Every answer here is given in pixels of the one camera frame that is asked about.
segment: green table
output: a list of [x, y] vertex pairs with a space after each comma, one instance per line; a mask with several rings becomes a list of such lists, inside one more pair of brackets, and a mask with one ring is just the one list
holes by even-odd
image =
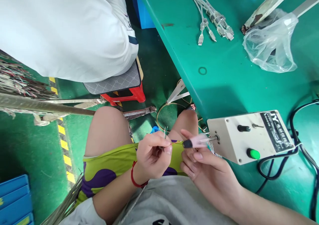
[[[211, 25], [217, 42], [212, 42], [205, 31], [203, 45], [197, 45], [201, 19], [192, 0], [143, 0], [201, 116], [206, 120], [277, 109], [287, 121], [292, 108], [310, 102], [319, 92], [319, 6], [301, 16], [295, 28], [291, 49], [298, 69], [276, 74], [250, 62], [242, 46], [240, 28], [264, 0], [209, 1], [233, 28], [232, 41], [219, 37]], [[303, 1], [285, 0], [280, 8], [291, 12]], [[200, 67], [207, 69], [206, 75], [199, 74]], [[295, 127], [306, 149], [319, 162], [319, 106], [301, 111]], [[280, 159], [275, 161], [274, 171], [279, 163]], [[231, 166], [239, 182], [251, 191], [264, 180], [256, 163]], [[301, 153], [292, 156], [281, 177], [269, 181], [261, 196], [308, 216], [314, 174]]]

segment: fingernail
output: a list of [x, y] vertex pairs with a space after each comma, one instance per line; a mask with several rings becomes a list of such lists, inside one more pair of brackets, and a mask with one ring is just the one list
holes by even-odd
[[171, 155], [172, 154], [172, 150], [173, 150], [173, 146], [170, 145], [170, 146], [165, 148], [165, 153]]
[[194, 153], [194, 158], [200, 160], [203, 159], [203, 155], [201, 153]]
[[194, 177], [194, 176], [195, 176], [195, 174], [194, 174], [192, 171], [190, 171], [190, 172], [188, 173], [188, 175], [191, 176], [191, 177]]
[[195, 165], [192, 165], [192, 171], [196, 172], [197, 171], [197, 168]]

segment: wire harness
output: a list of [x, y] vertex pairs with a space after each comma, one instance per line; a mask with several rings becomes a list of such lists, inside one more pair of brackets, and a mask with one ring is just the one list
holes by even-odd
[[226, 18], [224, 15], [220, 14], [216, 11], [212, 5], [208, 2], [208, 0], [194, 0], [194, 3], [201, 15], [202, 22], [200, 24], [200, 35], [198, 38], [198, 45], [201, 46], [204, 41], [203, 31], [207, 28], [208, 34], [213, 41], [216, 41], [216, 37], [213, 34], [212, 30], [208, 26], [208, 20], [204, 17], [203, 10], [206, 12], [206, 15], [211, 20], [213, 24], [215, 24], [217, 32], [220, 36], [226, 37], [230, 41], [234, 38], [233, 29], [226, 23]]

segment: blue bin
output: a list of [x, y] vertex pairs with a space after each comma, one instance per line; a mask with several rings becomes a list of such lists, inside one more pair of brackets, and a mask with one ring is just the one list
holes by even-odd
[[133, 0], [133, 5], [135, 8], [137, 17], [139, 19], [139, 22], [141, 24], [141, 29], [155, 28], [155, 25], [151, 19], [151, 16], [148, 13], [142, 0]]
[[0, 224], [33, 224], [32, 201], [27, 175], [0, 184]]

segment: bundle of wires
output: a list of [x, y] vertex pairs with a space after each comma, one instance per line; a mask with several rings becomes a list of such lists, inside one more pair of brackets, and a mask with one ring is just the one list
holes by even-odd
[[221, 15], [218, 11], [216, 11], [212, 5], [208, 2], [208, 0], [194, 0], [194, 3], [201, 15], [202, 22], [200, 24], [200, 36], [198, 39], [198, 45], [201, 46], [204, 41], [203, 31], [205, 27], [208, 30], [208, 34], [212, 38], [213, 41], [216, 41], [216, 37], [208, 26], [208, 20], [204, 17], [203, 9], [206, 11], [207, 16], [210, 18], [211, 22], [215, 24], [217, 28], [217, 32], [220, 36], [226, 37], [230, 41], [234, 38], [234, 31], [232, 28], [226, 23], [226, 19], [224, 15]]
[[[295, 115], [303, 108], [305, 107], [308, 107], [308, 106], [311, 106], [311, 105], [319, 105], [319, 99], [317, 100], [314, 100], [313, 102], [310, 102], [310, 103], [307, 103], [307, 104], [304, 104], [303, 106], [300, 106], [298, 107], [296, 110], [294, 110], [291, 115], [290, 115], [290, 118], [289, 118], [289, 123], [290, 123], [290, 128], [291, 128], [291, 131], [292, 131], [292, 137], [294, 139], [294, 142], [295, 142], [295, 149], [292, 150], [292, 151], [289, 151], [288, 153], [286, 154], [280, 154], [280, 155], [273, 155], [273, 156], [270, 156], [270, 157], [267, 157], [267, 158], [264, 158], [262, 160], [260, 160], [257, 164], [257, 169], [259, 171], [259, 173], [265, 178], [265, 181], [263, 182], [263, 184], [260, 186], [260, 188], [257, 190], [256, 194], [259, 194], [262, 189], [264, 188], [264, 186], [266, 185], [267, 181], [268, 180], [275, 180], [275, 179], [278, 179], [279, 176], [281, 175], [282, 171], [283, 171], [283, 168], [288, 160], [288, 158], [291, 156], [291, 155], [295, 155], [298, 153], [298, 150], [300, 148], [301, 152], [303, 153], [303, 155], [305, 156], [305, 158], [307, 159], [307, 161], [313, 166], [315, 172], [316, 172], [316, 178], [315, 178], [315, 184], [314, 184], [314, 191], [313, 191], [313, 195], [312, 195], [312, 199], [311, 199], [311, 204], [310, 204], [310, 218], [313, 220], [313, 221], [316, 221], [316, 208], [317, 208], [317, 197], [318, 197], [318, 191], [319, 191], [319, 167], [318, 165], [316, 164], [316, 162], [314, 161], [314, 159], [310, 156], [310, 154], [307, 152], [307, 150], [304, 148], [302, 142], [299, 140], [298, 138], [298, 132], [297, 130], [295, 129], [294, 127], [294, 124], [293, 124], [293, 119], [295, 117]], [[277, 171], [277, 173], [274, 175], [274, 176], [270, 176], [270, 173], [271, 173], [271, 170], [272, 170], [272, 166], [273, 166], [273, 163], [274, 163], [274, 159], [275, 158], [282, 158], [283, 157], [283, 160], [279, 166], [279, 169]], [[268, 174], [265, 175], [263, 172], [262, 172], [262, 164], [265, 163], [266, 161], [269, 161], [271, 160], [271, 163], [270, 163], [270, 166], [269, 166], [269, 171], [268, 171]]]
[[61, 205], [57, 207], [57, 209], [48, 216], [41, 225], [58, 225], [64, 218], [73, 212], [77, 195], [81, 190], [82, 178], [83, 175], [77, 179], [75, 185], [71, 188]]
[[20, 62], [0, 51], [0, 93], [36, 99], [56, 99], [57, 95], [47, 90], [48, 86], [34, 80]]

